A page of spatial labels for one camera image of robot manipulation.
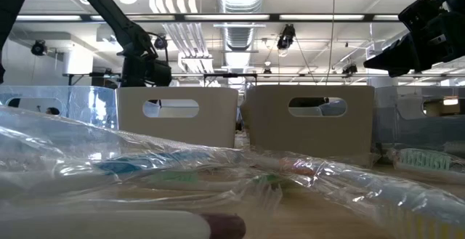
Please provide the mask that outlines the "blue white wrapped toothbrush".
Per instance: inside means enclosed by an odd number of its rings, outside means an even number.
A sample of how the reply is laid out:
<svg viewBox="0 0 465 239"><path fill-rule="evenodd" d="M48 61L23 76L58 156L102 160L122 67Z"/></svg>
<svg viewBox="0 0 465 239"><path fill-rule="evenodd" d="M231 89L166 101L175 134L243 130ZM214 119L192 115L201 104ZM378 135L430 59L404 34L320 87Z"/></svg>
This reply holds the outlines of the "blue white wrapped toothbrush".
<svg viewBox="0 0 465 239"><path fill-rule="evenodd" d="M0 152L0 208L21 200L87 193L163 170L229 166L240 160L234 150L170 149L161 153L90 153L63 151Z"/></svg>

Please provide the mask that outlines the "white plastic bin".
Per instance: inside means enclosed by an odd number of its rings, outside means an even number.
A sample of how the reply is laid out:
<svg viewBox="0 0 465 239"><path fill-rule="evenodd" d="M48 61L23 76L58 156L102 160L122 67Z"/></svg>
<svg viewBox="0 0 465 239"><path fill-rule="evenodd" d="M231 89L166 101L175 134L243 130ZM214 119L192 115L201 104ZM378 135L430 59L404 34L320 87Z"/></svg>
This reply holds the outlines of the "white plastic bin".
<svg viewBox="0 0 465 239"><path fill-rule="evenodd" d="M116 90L118 129L197 145L233 147L238 91L210 87Z"/></svg>

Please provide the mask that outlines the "black ceiling light rail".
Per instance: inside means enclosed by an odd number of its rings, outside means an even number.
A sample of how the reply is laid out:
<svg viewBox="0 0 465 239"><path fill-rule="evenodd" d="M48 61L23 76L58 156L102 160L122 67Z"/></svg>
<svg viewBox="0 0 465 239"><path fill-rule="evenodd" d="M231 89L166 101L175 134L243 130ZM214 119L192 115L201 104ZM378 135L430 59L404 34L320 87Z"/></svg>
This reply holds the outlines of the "black ceiling light rail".
<svg viewBox="0 0 465 239"><path fill-rule="evenodd" d="M129 14L137 23L397 23L391 14ZM20 23L102 23L99 15L19 15Z"/></svg>

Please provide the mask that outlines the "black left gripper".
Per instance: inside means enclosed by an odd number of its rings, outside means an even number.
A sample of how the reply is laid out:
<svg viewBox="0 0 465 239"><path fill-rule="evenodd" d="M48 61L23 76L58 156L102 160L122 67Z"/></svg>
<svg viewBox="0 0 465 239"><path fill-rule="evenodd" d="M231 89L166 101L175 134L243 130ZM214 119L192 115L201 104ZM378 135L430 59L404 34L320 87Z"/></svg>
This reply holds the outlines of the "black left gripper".
<svg viewBox="0 0 465 239"><path fill-rule="evenodd" d="M155 86L169 86L171 67L149 54L124 58L121 72L122 87L144 87L149 82Z"/></svg>

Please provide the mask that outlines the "purple white wrapped toothbrush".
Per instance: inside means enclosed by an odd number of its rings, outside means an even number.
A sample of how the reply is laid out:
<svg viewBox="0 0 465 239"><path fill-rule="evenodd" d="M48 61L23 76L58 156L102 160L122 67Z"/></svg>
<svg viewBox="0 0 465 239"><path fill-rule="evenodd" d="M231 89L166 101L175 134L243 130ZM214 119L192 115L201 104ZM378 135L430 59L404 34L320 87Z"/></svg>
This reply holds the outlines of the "purple white wrapped toothbrush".
<svg viewBox="0 0 465 239"><path fill-rule="evenodd" d="M88 211L0 216L0 239L243 239L234 214L188 211Z"/></svg>

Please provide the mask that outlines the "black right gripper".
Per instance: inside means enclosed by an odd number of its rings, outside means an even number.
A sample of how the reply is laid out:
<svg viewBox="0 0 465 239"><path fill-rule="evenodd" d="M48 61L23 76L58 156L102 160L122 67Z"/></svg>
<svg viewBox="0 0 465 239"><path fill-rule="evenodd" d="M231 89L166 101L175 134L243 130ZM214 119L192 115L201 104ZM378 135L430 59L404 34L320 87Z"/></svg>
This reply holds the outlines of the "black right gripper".
<svg viewBox="0 0 465 239"><path fill-rule="evenodd" d="M421 57L418 46L423 43ZM465 56L465 15L447 12L427 23L421 37L408 33L380 54L364 62L365 68L385 70L389 77L407 74L410 70L430 69L439 62L450 62Z"/></svg>

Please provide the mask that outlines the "black background frame bar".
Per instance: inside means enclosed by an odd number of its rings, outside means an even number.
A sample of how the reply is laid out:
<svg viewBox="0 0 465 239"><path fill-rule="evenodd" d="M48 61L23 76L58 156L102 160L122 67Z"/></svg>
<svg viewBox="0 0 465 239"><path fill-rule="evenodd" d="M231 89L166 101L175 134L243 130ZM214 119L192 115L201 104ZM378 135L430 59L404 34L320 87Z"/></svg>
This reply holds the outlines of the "black background frame bar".
<svg viewBox="0 0 465 239"><path fill-rule="evenodd" d="M87 74L63 74L64 77L100 77L119 78L120 73L87 73ZM374 73L173 73L173 78L390 78L388 74ZM465 73L414 73L404 74L395 78L465 78Z"/></svg>

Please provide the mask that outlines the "silver ribbed ventilation duct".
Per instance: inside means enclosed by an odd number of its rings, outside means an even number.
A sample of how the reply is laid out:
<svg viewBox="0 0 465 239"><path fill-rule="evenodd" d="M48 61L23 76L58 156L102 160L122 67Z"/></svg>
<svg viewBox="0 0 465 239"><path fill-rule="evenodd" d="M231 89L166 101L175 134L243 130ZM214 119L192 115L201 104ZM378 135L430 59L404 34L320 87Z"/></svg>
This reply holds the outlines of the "silver ribbed ventilation duct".
<svg viewBox="0 0 465 239"><path fill-rule="evenodd" d="M261 11L263 0L217 0L222 13L257 13ZM246 51L252 45L253 28L224 28L225 46L230 50Z"/></svg>

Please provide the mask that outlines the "grey plastic bin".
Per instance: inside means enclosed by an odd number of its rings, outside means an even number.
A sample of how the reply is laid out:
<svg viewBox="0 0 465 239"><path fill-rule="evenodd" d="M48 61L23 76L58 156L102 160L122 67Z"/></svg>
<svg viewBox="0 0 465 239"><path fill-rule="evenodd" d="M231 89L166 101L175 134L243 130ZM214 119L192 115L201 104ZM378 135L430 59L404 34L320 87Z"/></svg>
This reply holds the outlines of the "grey plastic bin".
<svg viewBox="0 0 465 239"><path fill-rule="evenodd" d="M372 86L262 85L250 88L240 107L250 144L319 158L367 155L371 149ZM295 116L299 97L333 97L346 103L339 116Z"/></svg>

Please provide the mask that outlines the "clear plastic bin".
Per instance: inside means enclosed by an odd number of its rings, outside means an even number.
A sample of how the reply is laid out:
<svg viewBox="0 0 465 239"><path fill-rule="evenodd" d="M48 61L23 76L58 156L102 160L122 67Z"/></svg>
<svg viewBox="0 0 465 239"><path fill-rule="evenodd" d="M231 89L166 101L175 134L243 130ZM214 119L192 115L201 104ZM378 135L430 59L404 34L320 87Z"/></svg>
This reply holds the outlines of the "clear plastic bin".
<svg viewBox="0 0 465 239"><path fill-rule="evenodd" d="M45 113L110 129L118 128L115 91L96 86L0 86L0 105Z"/></svg>

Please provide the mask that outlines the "dark translucent plastic bin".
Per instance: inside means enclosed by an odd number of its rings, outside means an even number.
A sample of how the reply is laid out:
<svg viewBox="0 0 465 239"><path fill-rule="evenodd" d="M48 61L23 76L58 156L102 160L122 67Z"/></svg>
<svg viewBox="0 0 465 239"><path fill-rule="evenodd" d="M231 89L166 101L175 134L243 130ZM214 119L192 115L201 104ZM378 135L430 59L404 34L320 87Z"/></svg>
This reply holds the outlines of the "dark translucent plastic bin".
<svg viewBox="0 0 465 239"><path fill-rule="evenodd" d="M388 86L375 90L376 144L465 154L465 87Z"/></svg>

